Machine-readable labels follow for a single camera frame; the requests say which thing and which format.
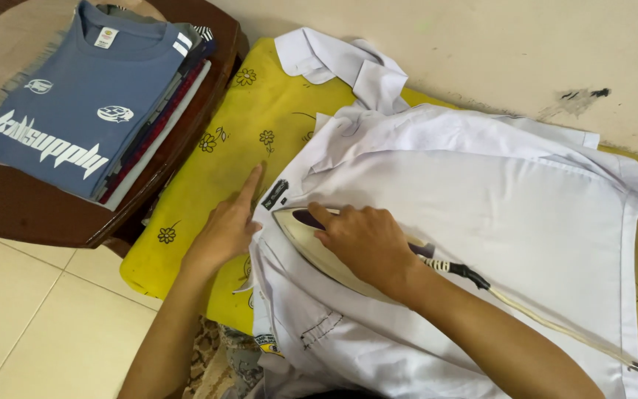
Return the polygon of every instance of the floor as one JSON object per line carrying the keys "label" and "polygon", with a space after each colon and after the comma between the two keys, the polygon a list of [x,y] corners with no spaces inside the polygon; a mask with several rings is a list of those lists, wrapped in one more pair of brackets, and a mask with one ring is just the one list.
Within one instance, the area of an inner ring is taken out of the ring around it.
{"label": "floor", "polygon": [[161,305],[107,248],[0,239],[0,398],[114,398]]}

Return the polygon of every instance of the printed logo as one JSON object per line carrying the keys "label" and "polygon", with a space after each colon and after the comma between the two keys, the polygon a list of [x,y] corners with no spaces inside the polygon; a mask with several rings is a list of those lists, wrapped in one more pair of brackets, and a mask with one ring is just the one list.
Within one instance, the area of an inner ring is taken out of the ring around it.
{"label": "printed logo", "polygon": [[34,79],[34,80],[31,80],[24,87],[30,89],[32,92],[34,92],[37,95],[44,95],[45,93],[48,93],[49,90],[51,90],[51,87],[53,87],[53,84],[45,79]]}
{"label": "printed logo", "polygon": [[98,116],[110,122],[128,122],[134,115],[131,109],[124,106],[111,105],[98,109]]}
{"label": "printed logo", "polygon": [[255,343],[260,349],[266,354],[276,354],[278,356],[284,357],[282,352],[279,351],[279,347],[277,346],[277,340],[275,340],[274,336],[271,334],[262,334],[258,335],[254,338]]}
{"label": "printed logo", "polygon": [[33,128],[34,118],[28,122],[28,116],[24,116],[21,122],[13,120],[14,110],[0,116],[0,133],[14,139],[24,146],[41,152],[39,162],[43,162],[48,156],[55,157],[53,168],[57,168],[63,162],[70,162],[85,170],[83,180],[105,165],[109,159],[100,156],[97,152],[100,144],[86,150],[71,144],[63,139],[42,133]]}

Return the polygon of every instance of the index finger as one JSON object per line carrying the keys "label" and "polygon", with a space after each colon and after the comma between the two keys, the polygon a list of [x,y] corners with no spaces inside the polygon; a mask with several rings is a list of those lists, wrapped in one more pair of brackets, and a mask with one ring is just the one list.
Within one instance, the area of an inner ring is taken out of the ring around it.
{"label": "index finger", "polygon": [[314,219],[316,219],[317,222],[324,226],[324,229],[329,227],[329,223],[334,218],[334,215],[318,202],[310,202],[309,205],[307,205],[307,210],[312,216],[314,216]]}
{"label": "index finger", "polygon": [[260,175],[262,174],[262,164],[257,164],[253,170],[250,171],[250,176],[247,177],[245,183],[243,183],[243,188],[240,189],[240,194],[237,196],[235,200],[236,204],[247,204],[250,206],[250,203],[253,201],[253,194],[255,193],[255,188],[257,188],[257,184],[260,181]]}

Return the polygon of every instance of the stack of folded clothes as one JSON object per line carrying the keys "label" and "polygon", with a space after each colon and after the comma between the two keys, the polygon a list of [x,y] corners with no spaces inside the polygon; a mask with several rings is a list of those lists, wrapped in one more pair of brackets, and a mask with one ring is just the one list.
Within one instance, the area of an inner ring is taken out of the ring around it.
{"label": "stack of folded clothes", "polygon": [[0,163],[114,210],[210,69],[210,29],[81,1],[0,106]]}

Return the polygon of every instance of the forearm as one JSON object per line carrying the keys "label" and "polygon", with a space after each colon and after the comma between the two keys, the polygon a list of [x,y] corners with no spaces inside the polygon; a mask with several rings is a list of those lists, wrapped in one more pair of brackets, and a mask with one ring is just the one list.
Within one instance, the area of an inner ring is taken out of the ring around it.
{"label": "forearm", "polygon": [[462,348],[504,392],[521,398],[604,398],[562,349],[434,271],[415,267],[405,304]]}
{"label": "forearm", "polygon": [[130,366],[119,398],[166,398],[183,390],[199,302],[209,278],[182,268]]}

